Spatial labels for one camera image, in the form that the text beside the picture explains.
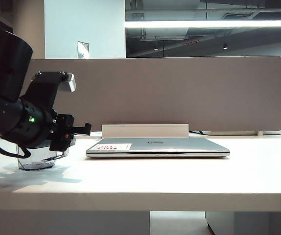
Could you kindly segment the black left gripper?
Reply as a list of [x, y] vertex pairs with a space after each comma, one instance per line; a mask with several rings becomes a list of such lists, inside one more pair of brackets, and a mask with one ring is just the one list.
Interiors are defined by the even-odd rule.
[[54, 98], [20, 97], [23, 112], [19, 123], [12, 130], [15, 142], [23, 148], [49, 146], [51, 151], [57, 151], [53, 156], [43, 161], [54, 161], [66, 157], [67, 150], [74, 145], [74, 134], [90, 135], [92, 125], [85, 123], [84, 127], [75, 127], [74, 116], [58, 114], [53, 109]]

